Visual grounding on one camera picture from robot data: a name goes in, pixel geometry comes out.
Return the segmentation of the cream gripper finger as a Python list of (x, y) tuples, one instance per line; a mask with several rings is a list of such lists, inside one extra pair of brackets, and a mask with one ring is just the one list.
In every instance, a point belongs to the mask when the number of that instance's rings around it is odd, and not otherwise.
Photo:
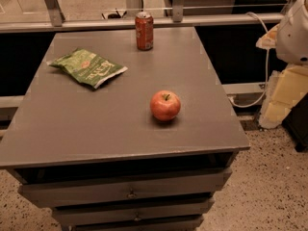
[(307, 93), (307, 65), (288, 64), (281, 72), (273, 71), (260, 112), (260, 126), (273, 129), (280, 125)]

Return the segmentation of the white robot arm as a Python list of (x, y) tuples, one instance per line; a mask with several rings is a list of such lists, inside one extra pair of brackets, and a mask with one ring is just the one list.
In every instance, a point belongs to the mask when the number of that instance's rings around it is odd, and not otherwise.
[(259, 124), (272, 129), (308, 93), (308, 0), (296, 0), (282, 20), (256, 42), (261, 49), (274, 49), (287, 64), (269, 77)]

